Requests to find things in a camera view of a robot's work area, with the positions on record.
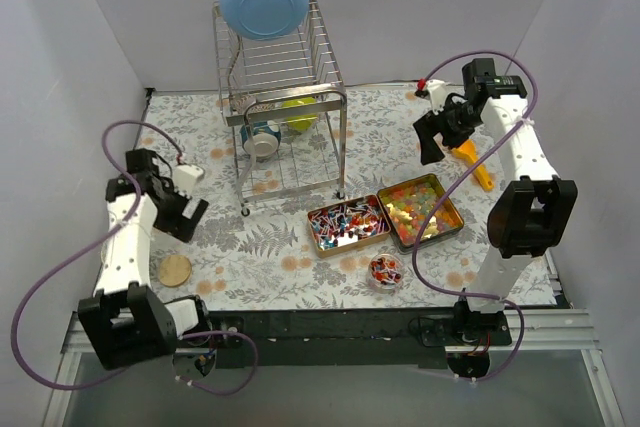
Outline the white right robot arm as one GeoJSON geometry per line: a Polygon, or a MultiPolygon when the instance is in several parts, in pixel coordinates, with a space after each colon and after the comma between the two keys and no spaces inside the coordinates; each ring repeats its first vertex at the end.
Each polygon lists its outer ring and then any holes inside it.
{"type": "Polygon", "coordinates": [[[461,146],[476,127],[485,126],[494,145],[481,156],[499,156],[507,185],[486,223],[489,250],[471,285],[454,292],[450,313],[419,324],[420,339],[429,345],[508,345],[504,310],[509,294],[524,270],[559,244],[578,196],[574,181],[551,166],[534,130],[531,114],[538,87],[528,70],[520,76],[500,76],[499,52],[467,53],[462,69],[460,102],[438,100],[430,80],[419,81],[418,97],[431,100],[432,111],[413,125],[424,165],[443,160],[445,148],[461,146]]]}

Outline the square tin of star candies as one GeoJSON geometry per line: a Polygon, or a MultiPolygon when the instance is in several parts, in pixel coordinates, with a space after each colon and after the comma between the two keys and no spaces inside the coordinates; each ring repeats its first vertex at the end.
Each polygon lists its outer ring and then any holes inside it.
{"type": "MultiPolygon", "coordinates": [[[[435,174],[401,182],[378,191],[384,214],[390,223],[391,237],[402,254],[409,254],[416,234],[426,216],[445,193],[435,174]]],[[[421,238],[424,247],[457,235],[465,223],[450,199],[447,199],[430,218],[421,238]]]]}

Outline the yellow plastic scoop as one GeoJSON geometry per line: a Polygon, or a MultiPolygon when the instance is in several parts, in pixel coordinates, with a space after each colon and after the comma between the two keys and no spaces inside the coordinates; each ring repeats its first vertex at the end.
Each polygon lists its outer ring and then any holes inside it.
{"type": "MultiPolygon", "coordinates": [[[[463,161],[468,167],[473,166],[479,160],[475,144],[471,139],[465,141],[460,147],[453,148],[451,153],[454,157],[463,161]]],[[[472,175],[484,191],[490,192],[494,189],[493,179],[484,164],[480,164],[475,168],[472,175]]]]}

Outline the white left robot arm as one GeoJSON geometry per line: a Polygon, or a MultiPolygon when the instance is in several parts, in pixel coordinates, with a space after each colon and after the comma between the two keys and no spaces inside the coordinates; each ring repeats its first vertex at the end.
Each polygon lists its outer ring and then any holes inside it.
{"type": "Polygon", "coordinates": [[[203,300],[189,295],[163,303],[150,282],[153,230],[188,242],[209,205],[192,196],[203,169],[179,164],[164,176],[159,155],[149,149],[131,150],[125,160],[125,173],[108,181],[105,195],[109,225],[118,231],[104,245],[93,295],[78,304],[81,325],[107,370],[172,355],[180,337],[203,346],[213,333],[203,300]]]}

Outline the clear plastic jar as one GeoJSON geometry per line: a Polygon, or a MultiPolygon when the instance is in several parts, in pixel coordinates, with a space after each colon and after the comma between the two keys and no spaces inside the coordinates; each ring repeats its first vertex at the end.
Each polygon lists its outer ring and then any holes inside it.
{"type": "Polygon", "coordinates": [[[379,254],[368,265],[368,283],[378,292],[396,291],[404,279],[402,263],[393,255],[379,254]]]}

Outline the gold tin of small items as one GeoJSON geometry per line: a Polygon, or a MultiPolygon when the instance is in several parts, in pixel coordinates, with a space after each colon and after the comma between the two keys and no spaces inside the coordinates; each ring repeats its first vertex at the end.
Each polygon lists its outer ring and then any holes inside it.
{"type": "Polygon", "coordinates": [[[318,257],[327,258],[386,240],[389,221],[376,195],[309,211],[307,225],[318,257]]]}

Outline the gold round jar lid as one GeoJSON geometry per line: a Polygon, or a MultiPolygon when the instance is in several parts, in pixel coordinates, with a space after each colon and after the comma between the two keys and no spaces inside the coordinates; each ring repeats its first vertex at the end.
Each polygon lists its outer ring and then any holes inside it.
{"type": "Polygon", "coordinates": [[[192,274],[192,263],[184,255],[173,254],[165,257],[157,269],[159,282],[175,288],[184,284],[192,274]]]}

